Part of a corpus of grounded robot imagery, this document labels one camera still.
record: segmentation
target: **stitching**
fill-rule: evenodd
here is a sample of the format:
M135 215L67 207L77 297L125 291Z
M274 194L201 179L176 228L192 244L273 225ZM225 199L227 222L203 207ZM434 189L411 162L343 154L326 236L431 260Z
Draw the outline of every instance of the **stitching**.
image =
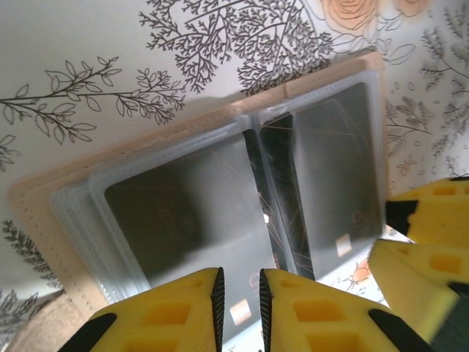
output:
M318 82L318 81L323 81L327 78L330 78L330 77L337 77L338 74L344 72L345 70L350 70L350 68L355 68L355 67L358 67L358 66L361 66L363 65L363 63L366 65L366 63L370 63L371 60L366 60L365 62L363 62L363 60L360 60L358 62L356 62L355 64L353 65L349 65L347 67L344 67L343 69L341 70L335 70L333 73L330 73L328 75L323 75L323 76L320 76L320 77L317 77L315 78L314 80L312 80L311 82L314 83L314 82ZM288 95L287 95L287 92L289 91L289 89L287 89L287 85L291 85L291 82L287 82L285 84L283 84L284 86L284 99L288 99ZM215 117L213 118L213 121L212 122L217 122L219 120L222 120L222 117ZM206 125L208 122L201 122L199 123L199 126L202 126L202 125ZM132 149L128 149L128 150L125 150L125 151L122 151L120 152L118 155L113 155L113 156L110 156L106 159L103 159L99 162L104 162L104 161L108 161L110 159L113 159L113 158L117 158L117 157L120 157L120 156L124 156L124 155L127 155L131 152L135 152L135 151L138 151L138 150L142 150L142 149L145 149L145 148L148 148L148 147L151 147L159 142L163 142L163 141L166 141L167 139L170 139L178 134L185 134L191 130L194 129L194 124L191 124L188 126L188 128L184 129L184 130L180 130L180 131L177 131L177 132L174 132L174 133L171 133L170 135L168 136L165 136L165 137L159 137L157 138L156 140L153 140L151 142L148 142L146 144L143 144L142 146L140 147L137 147L137 148L132 148ZM33 192L39 188L44 188L46 186L48 186L49 184L51 183L54 183L56 182L57 180L64 180L65 178L68 178L68 177L71 177L73 175L76 175L78 174L79 172L82 172L84 170L88 170L90 167L94 166L95 164L88 164L88 165L85 165L85 166L82 166L80 167L79 169L77 170L74 170L72 172L68 172L66 175L62 175L60 177L57 177L57 178L51 178L50 180L42 183L42 184L39 184L39 185L36 185L35 187L33 188L29 188L27 190L25 190L22 194L21 194L21 207L23 208L23 211L25 214L30 214L30 210L28 208L28 206L26 206L26 193L30 193L30 192ZM31 224L34 225L34 228L39 230L39 233L38 235L45 239L45 242L44 242L44 245L45 246L48 246L50 251L51 251L51 254L54 254L54 258L57 258L57 263L59 265L59 268L57 268L57 270L62 270L62 273L66 274L68 276L68 278L70 279L70 281L72 282L72 285L73 285L73 290L81 295L80 298L82 299L82 302L85 303L85 305L89 308L90 311L93 311L95 312L96 309L95 307L89 302L89 298L88 298L88 295L84 292L81 291L81 289L77 286L76 284L76 281L73 279L73 275L70 274L68 272L68 269L67 267L65 266L64 264L64 260L62 259L62 256L59 255L58 252L56 252L55 248L53 248L52 246L50 246L50 242L51 242L51 237L49 235L46 235L44 233L43 230L41 230L41 226L40 226L40 223L37 221L38 219L34 216L34 214L30 215L29 217L29 221Z

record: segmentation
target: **leaf drawing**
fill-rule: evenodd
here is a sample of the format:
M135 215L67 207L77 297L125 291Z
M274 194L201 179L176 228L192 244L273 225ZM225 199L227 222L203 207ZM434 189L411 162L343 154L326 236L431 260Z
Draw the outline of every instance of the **leaf drawing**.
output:
M435 116L421 101L404 96L402 105L395 106L388 99L385 103L386 119L388 120L388 156L393 157L407 146L410 133L431 134L428 123Z
M456 158L450 157L449 155L447 155L445 157L445 164L446 164L446 168L448 170L448 176L449 177L468 176L468 173L466 173L465 170L460 171L459 162Z
M451 99L445 107L443 123L440 126L443 136L432 145L435 157L454 146L456 140L468 130L469 124L468 5L462 4L455 11L445 8L444 16L450 30L450 40L446 41L443 38L438 26L435 26L432 31L425 30L422 37L424 47L432 57L432 61L424 62L421 68L426 79L426 90L434 89L446 77L451 79Z
M416 46L412 44L401 45L387 55L385 61L391 65L400 65L410 58L415 49Z
M16 254L21 256L25 263L32 265L34 271L41 273L40 278L47 280L47 286L61 288L62 285L43 259L32 239L23 231L18 230L12 220L4 220L2 225L1 231L4 234L4 239L10 243Z
M21 155L20 152L11 148L10 144L16 139L16 136L7 134L0 139L0 172L7 170L7 165L13 165L13 157Z
M118 57L111 59L97 58L97 65L91 65L82 61L80 65L74 65L65 61L65 69L46 70L49 77L51 92L44 95L30 95L29 84L22 86L13 98L0 98L2 115L9 124L13 125L18 120L34 120L39 131L47 137L54 138L59 144L67 140L75 143L77 140L90 142L92 139L88 132L96 129L89 128L84 133L77 128L72 121L79 103L95 112L102 111L101 101L106 98L116 99L117 111L123 116L121 104L127 106L125 111L128 116L133 112L142 117L154 117L158 124L164 124L172 120L174 111L179 111L184 106L185 87L179 81L174 81L167 71L148 72L152 79L141 95L132 97L132 92L110 92L109 87L114 87L113 77L122 72L115 68ZM137 77L137 84L147 84Z
M243 61L237 75L247 95L330 64L331 36L317 32L302 0L181 2L185 22L171 16L176 0L147 0L152 10L139 17L152 30L147 47L174 52L191 91L202 92L233 56Z
M39 298L39 293L36 292L29 297L19 298L15 290L0 288L0 351L29 319L60 294L61 291L50 297Z

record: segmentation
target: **beige leather cover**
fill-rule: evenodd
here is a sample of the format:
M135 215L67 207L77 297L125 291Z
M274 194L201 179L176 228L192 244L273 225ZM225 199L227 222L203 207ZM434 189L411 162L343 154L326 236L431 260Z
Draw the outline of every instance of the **beige leather cover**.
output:
M87 320L64 293L26 323L5 352L57 352Z
M96 310L107 305L107 301L89 275L84 263L70 245L59 222L48 206L49 196L53 192L71 183L86 179L93 166L98 163L121 155L128 155L149 146L212 130L238 114L275 105L286 98L301 95L367 69L383 70L383 61L379 53L371 53L339 63L269 91L207 112L202 116L157 129L137 139L84 156L48 172L34 175L18 182L10 189L11 205L25 230L64 285L71 302L76 305L84 317L89 317Z

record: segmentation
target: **small label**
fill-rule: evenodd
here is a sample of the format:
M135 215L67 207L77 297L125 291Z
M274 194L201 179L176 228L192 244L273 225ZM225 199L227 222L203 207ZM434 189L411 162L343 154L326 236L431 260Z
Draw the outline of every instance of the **small label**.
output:
M336 239L337 255L342 257L352 250L352 243L350 242L350 235L345 235Z
M232 314L232 318L236 326L244 323L252 316L248 301L245 299L231 307L229 312Z

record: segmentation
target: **branch drawing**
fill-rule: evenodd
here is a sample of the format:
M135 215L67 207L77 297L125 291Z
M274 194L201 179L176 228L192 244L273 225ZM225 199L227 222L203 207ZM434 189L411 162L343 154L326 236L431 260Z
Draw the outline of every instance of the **branch drawing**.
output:
M19 298L15 290L0 288L0 351L28 320L61 294L63 291L39 297L36 292L27 298Z
M425 30L422 42L432 60L423 63L421 72L426 79L426 90L437 87L447 76L451 77L451 99L443 113L444 131L432 145L435 157L454 146L469 124L469 23L468 5L451 12L445 8L446 25L450 29L452 44L448 44L440 27Z
M450 157L449 155L447 155L445 157L445 164L446 164L446 168L448 170L448 176L449 177L464 177L464 176L469 175L467 173L467 169L462 169L460 171L460 166L459 166L459 163L457 161L457 158Z
M343 17L336 15L335 7L326 7L325 10L328 10L325 12L326 23L331 30L339 33L333 39L332 48L335 54L357 56L366 51L378 50L385 62L400 65L406 62L416 49L416 46L410 43L395 48L393 38L387 35L404 23L407 16L402 11L395 16L386 17L379 13L378 6L371 2L363 3L362 7L357 6L355 10L358 13L355 16L351 16L347 8L343 9Z
M44 95L30 94L29 84L22 86L13 98L0 98L2 114L9 124L32 119L46 136L59 144L66 139L90 142L89 132L96 129L89 123L74 123L72 116L79 103L85 103L95 112L101 111L100 102L105 97L116 98L117 111L124 116L136 112L142 117L153 118L157 124L166 124L174 117L174 111L184 106L185 87L179 81L171 81L167 71L139 70L137 83L141 87L129 92L107 92L114 87L113 76L122 72L115 68L118 57L97 58L96 67L82 61L75 66L65 62L65 70L46 70L51 92Z
M243 60L238 79L247 95L269 89L330 64L332 39L317 33L303 0L182 0L191 17L178 23L176 0L147 0L140 24L152 32L149 49L174 51L191 91L202 92L235 55Z
M397 155L407 145L410 133L431 134L428 123L435 115L421 101L418 103L407 96L404 104L395 106L386 99L386 119L388 120L388 156Z
M18 230L12 220L4 220L2 224L3 228L1 231L4 233L4 239L10 242L16 254L21 256L25 263L32 265L34 271L41 273L40 278L47 281L47 286L61 288L62 285L34 245L32 239L23 231Z
M13 165L15 163L12 159L13 156L21 155L17 150L8 147L8 144L12 143L15 139L16 136L11 134L7 134L3 139L0 139L0 172L7 170L6 165Z

